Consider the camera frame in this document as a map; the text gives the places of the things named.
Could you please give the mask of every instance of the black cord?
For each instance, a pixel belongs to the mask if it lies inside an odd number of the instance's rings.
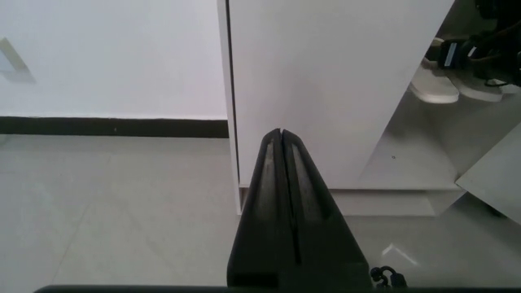
[[[508,83],[508,82],[503,82],[503,83],[501,83],[501,84],[497,84],[497,83],[492,83],[492,84],[491,84],[491,83],[489,83],[489,81],[491,81],[491,80],[486,80],[486,81],[484,82],[485,86],[487,86],[487,87],[502,87],[502,86],[505,86],[505,85],[509,85],[509,84],[510,84],[510,83]]]
[[[373,278],[374,282],[380,282],[376,284],[377,288],[389,288],[389,280],[387,277],[383,274],[383,272],[389,271],[391,272],[391,285],[393,288],[406,288],[407,287],[407,281],[405,280],[404,275],[401,273],[397,273],[396,270],[391,268],[390,266],[384,265],[381,268],[373,268],[370,271],[370,276]]]

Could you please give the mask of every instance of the white cabinet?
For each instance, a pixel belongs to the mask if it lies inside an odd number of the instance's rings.
[[[302,138],[345,215],[436,215],[461,196],[457,179],[521,122],[521,98],[442,107],[407,91],[452,4],[219,0],[238,211],[275,128]]]

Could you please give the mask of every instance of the white shelf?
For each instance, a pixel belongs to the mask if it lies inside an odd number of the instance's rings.
[[[460,190],[458,173],[412,93],[405,93],[353,189]]]

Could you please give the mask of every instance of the white floor tile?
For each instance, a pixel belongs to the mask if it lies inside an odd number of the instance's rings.
[[[48,139],[7,137],[0,146],[1,292],[50,284],[90,200],[106,190],[95,170],[108,154],[46,147]]]
[[[225,285],[239,223],[228,141],[162,142],[112,155],[110,195],[90,205],[55,283]]]

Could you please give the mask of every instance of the cabinet door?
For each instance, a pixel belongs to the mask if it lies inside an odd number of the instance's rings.
[[[274,128],[330,188],[356,182],[452,3],[230,0],[241,184]]]
[[[521,224],[521,124],[463,174],[456,184]]]

